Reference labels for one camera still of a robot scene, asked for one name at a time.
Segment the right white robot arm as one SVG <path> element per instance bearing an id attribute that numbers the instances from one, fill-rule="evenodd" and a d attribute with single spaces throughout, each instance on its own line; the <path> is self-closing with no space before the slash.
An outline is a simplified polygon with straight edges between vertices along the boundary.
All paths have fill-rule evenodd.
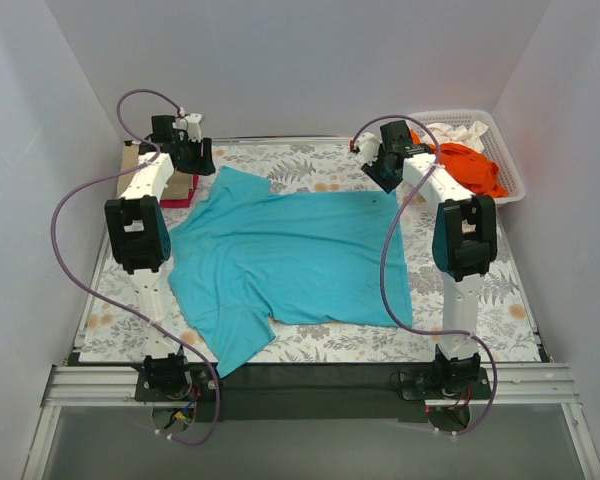
<path id="1" fill-rule="evenodd" d="M 437 140 L 414 142 L 409 128 L 414 118 L 385 115 L 377 121 L 380 133 L 360 130 L 349 149 L 361 156 L 362 171 L 385 192 L 406 182 L 434 208 L 432 256 L 443 280 L 434 359 L 399 375 L 403 395 L 408 400 L 469 395 L 488 382 L 480 358 L 488 349 L 476 330 L 478 295 L 497 256 L 495 202 L 464 188 L 445 170 Z"/>

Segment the turquoise t shirt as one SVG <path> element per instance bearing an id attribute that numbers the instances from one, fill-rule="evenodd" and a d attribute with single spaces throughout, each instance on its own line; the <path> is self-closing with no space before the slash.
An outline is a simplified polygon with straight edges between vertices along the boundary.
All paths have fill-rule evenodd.
<path id="1" fill-rule="evenodd" d="M 227 376 L 273 339 L 269 322 L 394 327 L 413 319 L 398 203 L 381 191 L 276 194 L 224 167 L 170 233 L 171 290 Z"/>

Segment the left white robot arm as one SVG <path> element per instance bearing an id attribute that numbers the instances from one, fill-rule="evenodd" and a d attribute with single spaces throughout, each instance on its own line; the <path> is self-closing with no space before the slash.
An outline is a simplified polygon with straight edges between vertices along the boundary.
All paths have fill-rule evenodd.
<path id="1" fill-rule="evenodd" d="M 170 400 L 185 398 L 193 377 L 185 369 L 183 349 L 156 329 L 168 314 L 166 264 L 171 256 L 161 199 L 174 173 L 193 179 L 215 172 L 212 140 L 202 134 L 202 121 L 199 113 L 153 116 L 145 142 L 126 145 L 132 156 L 123 168 L 131 172 L 130 178 L 104 207 L 113 257 L 129 276 L 140 312 L 149 319 L 154 352 L 141 366 L 145 386 Z"/>

